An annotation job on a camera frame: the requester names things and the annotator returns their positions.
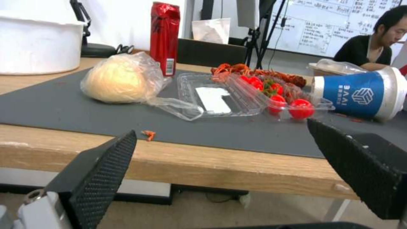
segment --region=wooden table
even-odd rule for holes
[[[82,58],[80,67],[75,71],[89,68],[99,61]],[[208,67],[185,64],[178,64],[177,69],[209,72]],[[0,76],[0,95],[69,73]],[[111,138],[0,124],[0,167],[58,172],[80,151]],[[357,199],[325,159],[155,141],[138,141],[125,177],[183,185]]]

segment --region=clear plastic container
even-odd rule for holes
[[[348,62],[336,62],[331,59],[320,59],[317,63],[309,63],[314,76],[348,75],[365,73],[366,70]]]
[[[260,101],[262,103],[261,106],[267,108],[266,110],[270,116],[277,121],[303,121],[309,117],[318,118],[321,115],[326,114],[329,110],[335,109],[331,101],[324,98],[318,98],[311,93],[304,92],[293,84],[288,84],[283,80],[270,76],[259,76],[259,78],[262,80],[268,78],[272,79],[275,83],[279,83],[283,87],[282,96],[286,99],[286,102],[272,101],[262,92],[258,91],[249,83],[241,79],[238,75],[229,77],[226,85],[233,85],[237,88],[246,88],[245,91],[248,93],[248,97],[255,97],[257,101]],[[296,99],[307,100],[312,104],[312,106],[292,106],[292,102]]]
[[[251,85],[233,79],[220,84],[211,77],[210,74],[183,73],[177,78],[179,99],[204,108],[202,117],[258,115],[267,107],[262,95],[254,93]]]

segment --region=plastic lid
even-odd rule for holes
[[[0,11],[13,18],[71,24],[77,21],[69,0],[1,0]]]
[[[323,76],[314,77],[311,85],[311,94],[313,94],[316,99],[322,98],[324,96],[324,86],[325,80]]]
[[[336,62],[331,59],[321,59],[318,63],[309,63],[308,66],[314,70],[331,72],[339,75],[365,73],[366,70],[348,62]]]
[[[257,115],[267,106],[257,95],[248,92],[252,90],[250,85],[232,80],[232,76],[224,84],[215,83],[211,78],[212,75],[199,73],[182,73],[177,78],[179,99],[203,107],[202,117]],[[224,96],[208,94],[210,91],[220,91]]]
[[[81,22],[78,20],[65,20],[65,19],[45,19],[43,17],[39,17],[36,14],[26,14],[26,15],[19,15],[13,11],[4,11],[0,10],[0,19],[10,19],[10,20],[24,20],[24,21],[33,21],[33,22],[44,22],[44,23],[51,23],[51,24],[60,24],[60,25],[86,25],[85,22]]]
[[[396,82],[397,82],[397,96],[396,96],[396,102],[395,105],[393,107],[393,111],[389,117],[389,119],[392,119],[397,112],[401,111],[403,109],[403,104],[404,104],[404,100],[406,98],[406,94],[407,94],[407,80],[406,78],[401,75],[400,71],[396,68],[391,68],[393,70],[393,74],[396,78]]]

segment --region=gray mat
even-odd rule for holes
[[[117,136],[130,129],[157,132],[155,141],[322,158],[306,124],[275,122],[267,114],[183,121],[143,104],[111,105],[82,94],[87,70],[0,96],[0,123]],[[161,97],[178,98],[174,80]],[[325,122],[377,133],[407,150],[407,114],[386,124],[355,123],[328,114]]]

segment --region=red tomato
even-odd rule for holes
[[[240,78],[244,81],[246,81],[247,83],[249,82],[249,78],[245,75],[240,76]]]
[[[274,83],[270,86],[270,89],[274,90],[277,92],[277,94],[282,95],[283,94],[283,89],[282,86],[278,83]]]
[[[305,99],[296,99],[291,103],[291,107],[294,109],[290,109],[289,112],[294,119],[306,119],[311,117],[315,110],[314,106]]]
[[[253,81],[253,82],[251,83],[251,85],[252,85],[255,89],[259,90],[259,91],[263,91],[263,89],[264,89],[262,82]]]
[[[273,95],[270,97],[269,113],[271,115],[278,115],[282,108],[286,106],[286,101],[281,95]]]
[[[252,84],[253,82],[263,83],[259,78],[255,77],[255,76],[250,77],[248,82],[249,82],[249,84]]]

